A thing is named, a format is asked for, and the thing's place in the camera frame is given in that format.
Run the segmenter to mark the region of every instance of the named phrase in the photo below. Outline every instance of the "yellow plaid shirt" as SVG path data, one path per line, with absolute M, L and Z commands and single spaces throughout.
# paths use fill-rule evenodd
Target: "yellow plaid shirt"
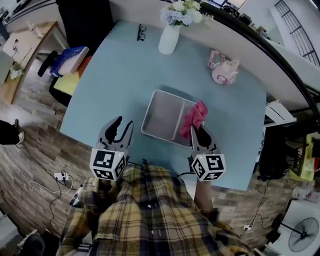
M 201 212 L 184 182 L 162 167 L 128 164 L 116 182 L 90 178 L 79 196 L 82 208 L 68 217 L 57 252 L 78 248 L 92 231 L 90 255 L 249 255 L 218 211 Z

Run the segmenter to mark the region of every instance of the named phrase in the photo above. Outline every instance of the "flowers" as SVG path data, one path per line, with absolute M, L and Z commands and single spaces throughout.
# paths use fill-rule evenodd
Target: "flowers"
M 184 2 L 182 1 L 176 1 L 172 4 L 173 8 L 178 11 L 182 12 L 185 9 Z
M 188 27 L 192 23 L 204 21 L 199 10 L 200 4 L 194 0 L 178 0 L 161 10 L 160 19 L 168 25 Z
M 24 73 L 23 70 L 20 68 L 20 66 L 16 62 L 13 63 L 13 65 L 10 67 L 11 80 L 21 77 L 23 73 Z

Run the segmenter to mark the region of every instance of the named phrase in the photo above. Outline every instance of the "table top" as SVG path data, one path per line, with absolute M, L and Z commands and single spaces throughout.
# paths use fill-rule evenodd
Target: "table top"
M 246 190 L 262 140 L 262 82 L 240 68 L 233 85 L 216 84 L 207 67 L 210 48 L 180 36 L 173 54 L 163 55 L 158 51 L 162 30 L 148 25 L 145 40 L 137 41 L 138 29 L 138 23 L 119 21 L 105 38 L 78 83 L 60 131 L 96 147 L 101 127 L 123 116 L 118 135 L 134 122 L 129 160 L 140 164 L 147 159 L 180 174 L 190 170 L 191 149 L 143 135 L 141 126 L 156 89 L 201 100 L 208 108 L 205 125 L 226 162 L 225 174 L 212 184 Z M 197 180 L 194 174 L 182 178 Z
M 11 80 L 10 76 L 8 76 L 5 83 L 0 86 L 1 100 L 9 104 L 14 101 L 19 86 L 23 83 L 24 76 L 27 75 L 28 70 L 33 60 L 35 59 L 42 42 L 46 40 L 52 29 L 57 26 L 57 24 L 58 23 L 56 21 L 37 24 L 36 26 L 43 34 L 43 37 L 41 39 L 37 38 L 26 27 L 13 32 L 9 39 L 5 42 L 2 50 L 9 56 L 13 56 L 14 61 L 20 64 L 21 68 L 24 70 L 24 73 L 22 76 L 14 80 Z M 13 48 L 16 40 L 18 40 L 18 42 L 16 43 L 17 52 L 15 54 Z

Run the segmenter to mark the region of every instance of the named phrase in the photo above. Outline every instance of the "person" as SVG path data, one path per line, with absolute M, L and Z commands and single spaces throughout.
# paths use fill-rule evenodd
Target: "person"
M 25 132 L 18 131 L 18 119 L 14 120 L 14 124 L 0 120 L 0 136 L 1 145 L 19 145 L 25 139 Z
M 89 178 L 78 200 L 57 256 L 254 255 L 218 221 L 210 181 L 197 182 L 193 200 L 182 179 L 145 160 L 128 164 L 117 181 Z M 89 232 L 90 249 L 83 245 Z

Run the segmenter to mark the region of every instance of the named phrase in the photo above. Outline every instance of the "pink towel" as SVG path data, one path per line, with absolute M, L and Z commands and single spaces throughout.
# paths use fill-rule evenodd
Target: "pink towel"
M 190 113 L 184 116 L 184 121 L 180 128 L 180 135 L 189 140 L 191 125 L 194 125 L 196 129 L 199 130 L 200 125 L 207 115 L 208 109 L 206 105 L 201 100 L 198 101 L 198 103 L 190 110 Z

